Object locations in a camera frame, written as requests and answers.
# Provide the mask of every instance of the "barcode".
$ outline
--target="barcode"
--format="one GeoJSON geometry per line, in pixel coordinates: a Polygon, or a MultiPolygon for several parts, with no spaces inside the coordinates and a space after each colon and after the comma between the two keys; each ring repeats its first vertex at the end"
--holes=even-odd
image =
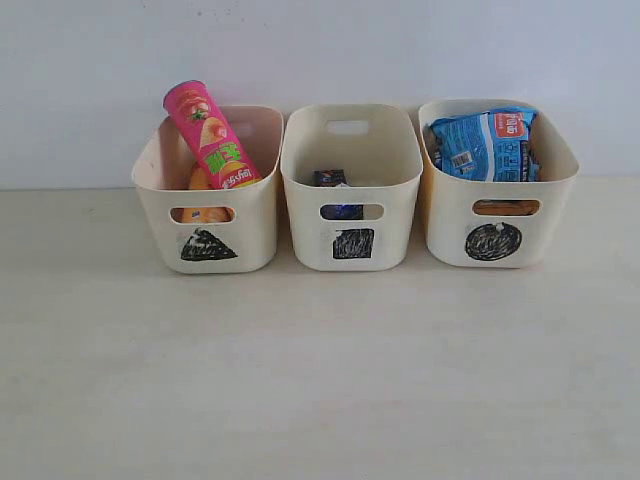
{"type": "Polygon", "coordinates": [[[471,156],[471,152],[463,152],[451,157],[451,161],[453,162],[454,168],[460,168],[467,163],[473,162],[473,157],[471,156]]]}

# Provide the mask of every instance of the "storage bin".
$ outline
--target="storage bin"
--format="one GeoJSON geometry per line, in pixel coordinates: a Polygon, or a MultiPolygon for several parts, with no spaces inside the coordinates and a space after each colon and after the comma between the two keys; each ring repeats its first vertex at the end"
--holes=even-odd
{"type": "Polygon", "coordinates": [[[531,107],[511,100],[440,100],[424,105],[419,111],[425,164],[420,203],[427,246],[443,262],[465,267],[506,268],[535,264],[542,259],[560,221],[579,165],[539,109],[536,109],[538,116],[530,138],[540,163],[540,182],[462,180],[438,170],[429,157],[424,135],[426,126],[438,118],[507,105],[531,107]],[[533,208],[527,212],[529,215],[517,216],[480,215],[474,212],[474,205],[483,200],[529,201],[527,203],[537,205],[537,211],[533,208]]]}
{"type": "Polygon", "coordinates": [[[185,190],[195,157],[170,118],[162,122],[133,168],[132,179],[162,258],[178,272],[249,272],[266,265],[276,251],[282,115],[253,106],[222,111],[264,177],[260,182],[233,190],[185,190]],[[233,209],[233,219],[179,223],[182,208],[214,206],[233,209]],[[203,254],[185,253],[193,251],[203,254]]]}
{"type": "Polygon", "coordinates": [[[314,105],[287,124],[281,170],[295,254],[316,270],[384,270],[402,261],[418,192],[420,147],[406,112],[385,105],[314,105]],[[314,187],[343,169],[353,188],[314,187]],[[363,220],[322,217],[364,205],[363,220]]]}

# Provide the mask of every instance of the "pink snack can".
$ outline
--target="pink snack can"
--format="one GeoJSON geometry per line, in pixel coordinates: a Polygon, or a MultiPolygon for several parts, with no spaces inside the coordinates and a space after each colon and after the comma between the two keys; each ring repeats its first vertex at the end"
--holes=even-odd
{"type": "Polygon", "coordinates": [[[212,188],[246,187],[262,179],[204,83],[191,80],[176,85],[164,97],[163,106],[212,188]]]}

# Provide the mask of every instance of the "dark blue package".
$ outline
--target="dark blue package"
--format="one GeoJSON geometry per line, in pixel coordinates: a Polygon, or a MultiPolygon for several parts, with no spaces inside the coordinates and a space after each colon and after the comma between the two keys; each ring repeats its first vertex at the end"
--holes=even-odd
{"type": "Polygon", "coordinates": [[[466,180],[537,181],[539,166],[529,145],[536,114],[514,106],[436,120],[435,166],[466,180]]]}
{"type": "MultiPolygon", "coordinates": [[[[344,170],[316,170],[313,172],[313,185],[316,187],[348,187],[344,170]]],[[[362,220],[362,205],[325,205],[320,208],[325,220],[362,220]]]]}

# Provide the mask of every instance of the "wall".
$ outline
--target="wall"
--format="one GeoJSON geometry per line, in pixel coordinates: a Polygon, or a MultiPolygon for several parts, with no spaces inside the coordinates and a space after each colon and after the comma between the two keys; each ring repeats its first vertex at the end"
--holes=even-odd
{"type": "Polygon", "coordinates": [[[547,111],[586,174],[640,173],[633,0],[39,0],[0,17],[0,188],[130,185],[165,91],[220,103],[547,111]]]}

